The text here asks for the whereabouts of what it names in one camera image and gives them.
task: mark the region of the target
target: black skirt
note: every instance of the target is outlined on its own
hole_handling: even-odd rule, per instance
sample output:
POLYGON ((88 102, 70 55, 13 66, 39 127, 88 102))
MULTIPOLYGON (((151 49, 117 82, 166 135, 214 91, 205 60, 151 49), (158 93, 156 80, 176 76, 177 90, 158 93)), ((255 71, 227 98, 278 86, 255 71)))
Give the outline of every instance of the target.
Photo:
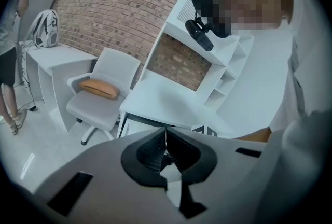
POLYGON ((15 62, 16 62, 16 48, 12 48, 8 52, 0 55, 0 86, 6 84, 7 86, 14 86, 15 83, 15 62))

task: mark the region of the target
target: person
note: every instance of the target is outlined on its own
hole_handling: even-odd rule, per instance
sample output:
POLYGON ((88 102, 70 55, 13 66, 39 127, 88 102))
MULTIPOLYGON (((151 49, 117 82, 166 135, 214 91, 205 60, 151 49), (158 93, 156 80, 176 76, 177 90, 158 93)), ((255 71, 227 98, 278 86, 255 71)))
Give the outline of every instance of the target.
POLYGON ((29 0, 9 0, 0 19, 0 86, 4 84, 4 96, 0 95, 0 115, 9 124, 13 135, 23 126, 26 110, 18 110, 14 83, 17 51, 13 34, 13 23, 16 13, 22 17, 29 6, 29 0), (6 98, 11 111, 6 108, 6 98))
POLYGON ((237 29, 276 29, 286 19, 293 35, 282 103, 272 122, 241 140, 267 142, 292 122, 332 108, 331 26, 318 0, 192 0, 213 23, 237 29))

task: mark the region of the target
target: white backpack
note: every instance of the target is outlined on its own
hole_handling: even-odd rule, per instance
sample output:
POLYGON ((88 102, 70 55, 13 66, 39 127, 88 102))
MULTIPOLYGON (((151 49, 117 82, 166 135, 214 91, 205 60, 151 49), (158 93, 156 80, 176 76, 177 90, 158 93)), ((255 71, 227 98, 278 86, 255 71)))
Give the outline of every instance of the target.
POLYGON ((39 47, 54 47, 60 39, 59 16, 54 10, 44 10, 32 22, 26 40, 32 40, 39 47))

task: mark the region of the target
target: orange cushion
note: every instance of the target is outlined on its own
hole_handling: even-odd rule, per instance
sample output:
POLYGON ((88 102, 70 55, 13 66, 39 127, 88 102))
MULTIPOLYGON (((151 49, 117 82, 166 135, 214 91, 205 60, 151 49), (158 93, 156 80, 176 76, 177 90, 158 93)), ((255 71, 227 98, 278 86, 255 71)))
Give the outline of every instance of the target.
POLYGON ((88 92, 108 99, 116 99, 120 90, 110 83, 98 79, 88 79, 79 84, 79 86, 88 92))

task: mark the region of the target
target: white wall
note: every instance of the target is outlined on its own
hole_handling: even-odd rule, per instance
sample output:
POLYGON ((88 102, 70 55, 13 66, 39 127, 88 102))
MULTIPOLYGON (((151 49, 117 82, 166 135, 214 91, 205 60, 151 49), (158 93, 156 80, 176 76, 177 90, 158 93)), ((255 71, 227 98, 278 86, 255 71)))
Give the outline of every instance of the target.
POLYGON ((267 127, 283 97, 292 35, 283 24, 255 33, 247 63, 217 113, 236 136, 267 127))

